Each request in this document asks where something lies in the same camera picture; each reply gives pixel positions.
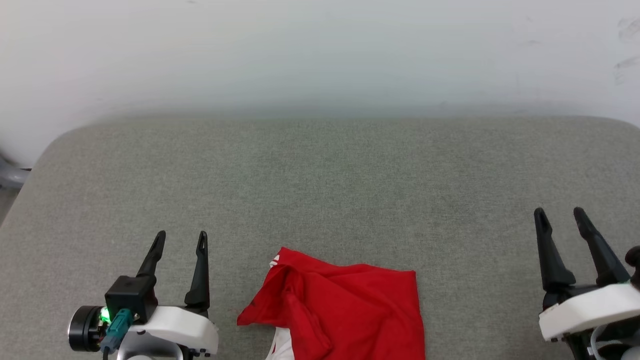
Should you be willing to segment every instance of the red cloth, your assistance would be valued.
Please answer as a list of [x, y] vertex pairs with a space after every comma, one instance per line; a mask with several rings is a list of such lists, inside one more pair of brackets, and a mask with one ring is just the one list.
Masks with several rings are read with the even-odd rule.
[[278, 255], [238, 325], [289, 328], [296, 360], [425, 359], [414, 271]]

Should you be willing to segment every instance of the gray table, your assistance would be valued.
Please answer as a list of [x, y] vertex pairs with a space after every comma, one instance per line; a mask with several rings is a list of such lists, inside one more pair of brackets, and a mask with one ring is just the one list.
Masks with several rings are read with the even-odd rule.
[[219, 359], [263, 359], [237, 327], [281, 246], [416, 270], [429, 360], [569, 359], [538, 329], [533, 210], [593, 282], [582, 206], [623, 257], [640, 234], [640, 132], [613, 120], [145, 122], [80, 129], [34, 167], [0, 228], [3, 359], [72, 353], [77, 307], [135, 274], [158, 230], [161, 304], [180, 304], [209, 233]]

